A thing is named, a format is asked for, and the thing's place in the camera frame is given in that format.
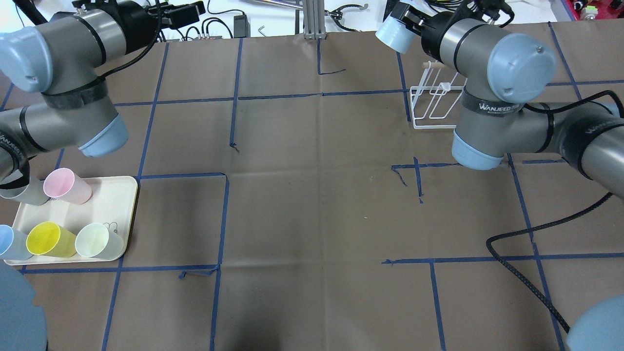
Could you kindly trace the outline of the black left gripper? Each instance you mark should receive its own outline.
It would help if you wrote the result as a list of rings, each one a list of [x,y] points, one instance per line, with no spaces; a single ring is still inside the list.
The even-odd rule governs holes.
[[[118,24],[125,37],[127,49],[142,49],[154,39],[158,21],[134,1],[117,4]]]

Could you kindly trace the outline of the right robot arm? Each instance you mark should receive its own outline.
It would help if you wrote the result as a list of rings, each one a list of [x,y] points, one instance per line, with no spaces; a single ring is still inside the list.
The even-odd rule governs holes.
[[[423,50],[466,78],[452,155],[490,170],[506,153],[557,153],[584,177],[623,196],[623,104],[604,91],[568,105],[531,104],[553,80],[556,56],[535,38],[487,23],[511,14],[503,0],[464,0],[429,16],[397,3],[390,17],[421,37]]]

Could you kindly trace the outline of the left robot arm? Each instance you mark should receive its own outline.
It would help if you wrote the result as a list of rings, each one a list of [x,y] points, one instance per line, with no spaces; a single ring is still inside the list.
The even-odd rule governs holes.
[[[133,1],[80,1],[75,14],[1,35],[1,71],[44,102],[1,114],[1,188],[30,182],[29,160],[76,146],[87,157],[122,148],[127,127],[109,97],[108,76],[96,69],[136,50],[142,56],[162,27],[162,5],[150,13]]]

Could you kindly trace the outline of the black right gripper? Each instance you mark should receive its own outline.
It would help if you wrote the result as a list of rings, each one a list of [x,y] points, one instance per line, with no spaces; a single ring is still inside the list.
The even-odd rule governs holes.
[[[454,14],[444,11],[429,16],[413,6],[407,6],[402,13],[402,23],[408,30],[420,36],[424,49],[439,49]]]

